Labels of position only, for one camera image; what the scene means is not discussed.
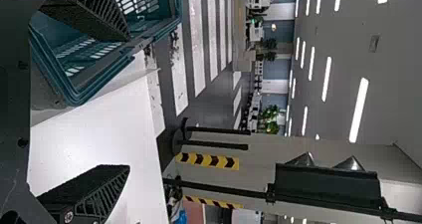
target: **gray floor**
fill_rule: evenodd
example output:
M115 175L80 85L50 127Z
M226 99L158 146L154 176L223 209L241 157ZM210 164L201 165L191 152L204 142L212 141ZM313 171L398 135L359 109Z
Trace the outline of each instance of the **gray floor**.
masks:
M233 90L233 69L232 65L228 64L226 69L219 72L218 77L211 82L210 79L210 58L208 54L208 20L207 20L207 0L202 0L202 17L203 20L203 36L204 36L204 54L205 54L205 90L195 98L194 92L194 77L193 77L193 61L192 61L192 46L190 39L190 24L189 24L189 4L188 0L183 1L183 41L185 51L185 64L186 64L186 83L189 98L188 108L179 116L176 116L174 106L174 93L173 81L171 75L171 65L169 57L170 42L168 39L163 39L155 46L155 53L157 57L159 72L162 107L164 113L164 120L166 130L157 138L158 151L160 157L161 169L168 165L173 158L170 148L170 140L173 133L180 126L184 117L188 117L191 124L199 123L201 126L208 127L223 127L232 128L236 116L233 115L233 99L235 98L238 90L242 87L242 100L241 106L246 103L250 87L249 74L242 74L242 79ZM220 70L220 21L219 21L219 4L217 4L217 57Z

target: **white wall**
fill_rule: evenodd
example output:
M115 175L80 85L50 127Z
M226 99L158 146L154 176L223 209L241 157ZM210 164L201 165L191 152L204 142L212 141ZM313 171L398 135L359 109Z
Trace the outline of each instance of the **white wall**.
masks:
M296 3L276 3L271 4L270 8L265 12L266 21L275 20L294 20Z
M107 223L168 223L146 77L33 126L29 159L35 195L99 164L128 164Z

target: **white machine housing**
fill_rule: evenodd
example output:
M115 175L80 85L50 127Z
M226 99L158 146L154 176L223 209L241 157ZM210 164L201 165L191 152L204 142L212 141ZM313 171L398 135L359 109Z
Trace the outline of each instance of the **white machine housing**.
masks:
M246 0L246 7L252 10L270 7L271 0Z

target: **black metal frame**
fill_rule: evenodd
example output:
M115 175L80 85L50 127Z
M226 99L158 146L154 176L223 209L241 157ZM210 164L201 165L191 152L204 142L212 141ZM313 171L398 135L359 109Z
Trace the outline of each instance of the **black metal frame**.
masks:
M280 201L280 202L302 204L302 205L307 205L307 206L328 208L328 209L333 209L333 210L355 212L355 213L361 213L361 214L366 214L370 216L378 216L382 220L385 220L385 221L404 220L404 221L422 223L421 215L399 212L394 208L389 208L385 202L385 199L382 199L383 204L380 209L372 209L372 208L362 208L362 207L357 207L357 206L351 206L351 205L346 205L346 204L339 204L335 202L325 202L322 200L300 198L297 196L289 196L284 193L278 192L276 185L273 183L268 184L267 192L258 192L258 191L251 191L251 190L246 190L246 189L238 189L238 188L232 188L232 187L189 182L189 181L183 181L181 180L181 178L176 178L176 179L163 178L163 183L165 185L171 185L171 186L177 186L177 187L185 187L185 188L204 190L204 191L209 191L209 192L225 193L225 194L230 194L230 195L264 199L266 200L267 203L270 203L270 204L274 204Z
M56 223L27 184L31 60L28 23L46 0L0 0L0 217Z

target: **ceiling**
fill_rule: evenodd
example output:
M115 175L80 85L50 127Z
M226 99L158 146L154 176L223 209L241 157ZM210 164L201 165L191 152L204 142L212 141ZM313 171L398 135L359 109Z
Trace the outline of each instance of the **ceiling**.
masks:
M300 0L296 37L307 42L305 66L294 61L296 96L291 104L292 135L348 140L361 78L369 80L357 143L396 143L422 166L422 0ZM369 52L379 35L375 53ZM311 47L316 47L313 80L308 80ZM327 57L332 57L326 103L321 100Z

